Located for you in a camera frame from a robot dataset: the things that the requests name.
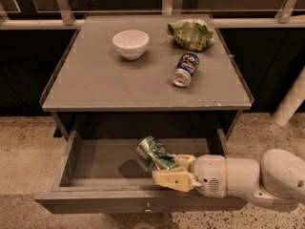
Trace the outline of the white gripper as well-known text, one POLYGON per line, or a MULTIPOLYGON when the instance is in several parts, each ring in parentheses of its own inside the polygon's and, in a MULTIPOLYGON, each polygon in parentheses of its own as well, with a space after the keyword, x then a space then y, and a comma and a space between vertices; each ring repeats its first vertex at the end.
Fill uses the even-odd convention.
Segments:
POLYGON ((173 170, 152 172, 155 184, 179 192, 198 188, 205 197, 224 198, 226 189, 226 158, 217 155, 173 155, 176 167, 173 170))

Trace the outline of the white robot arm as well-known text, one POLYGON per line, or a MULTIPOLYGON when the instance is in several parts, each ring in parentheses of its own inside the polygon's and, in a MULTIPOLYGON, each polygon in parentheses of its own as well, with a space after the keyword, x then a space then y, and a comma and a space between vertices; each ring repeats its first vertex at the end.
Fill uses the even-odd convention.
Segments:
POLYGON ((195 190, 195 204, 208 210, 241 209, 247 203, 291 212, 305 202, 305 162, 281 149, 271 149, 259 161, 228 157, 175 155, 171 170, 152 173, 153 181, 182 193, 195 190))

